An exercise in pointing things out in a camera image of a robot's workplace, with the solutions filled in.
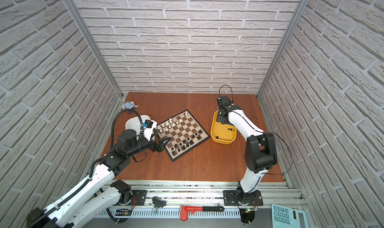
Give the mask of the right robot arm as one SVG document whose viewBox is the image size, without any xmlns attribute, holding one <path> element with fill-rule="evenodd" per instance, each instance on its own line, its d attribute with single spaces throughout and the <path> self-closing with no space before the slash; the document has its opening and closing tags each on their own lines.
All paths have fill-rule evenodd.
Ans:
<svg viewBox="0 0 384 228">
<path fill-rule="evenodd" d="M 254 200 L 258 186 L 265 174 L 278 162 L 275 136 L 257 127 L 244 113 L 240 106 L 235 105 L 228 96 L 217 99 L 219 112 L 217 120 L 232 125 L 246 140 L 245 162 L 247 165 L 243 178 L 236 189 L 238 203 L 247 205 Z"/>
</svg>

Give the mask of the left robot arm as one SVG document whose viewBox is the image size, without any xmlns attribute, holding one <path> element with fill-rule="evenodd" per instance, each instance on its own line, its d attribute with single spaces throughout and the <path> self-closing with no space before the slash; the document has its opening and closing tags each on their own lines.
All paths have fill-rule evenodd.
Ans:
<svg viewBox="0 0 384 228">
<path fill-rule="evenodd" d="M 147 149 L 162 152 L 171 138 L 155 140 L 158 133 L 158 129 L 153 129 L 145 137 L 144 133 L 137 134 L 133 129 L 125 130 L 110 152 L 92 163 L 89 174 L 81 182 L 46 208 L 32 210 L 27 216 L 27 227 L 79 228 L 102 210 L 134 202 L 131 186 L 122 180 L 113 182 L 99 196 L 95 194 L 122 172 L 135 155 Z"/>
</svg>

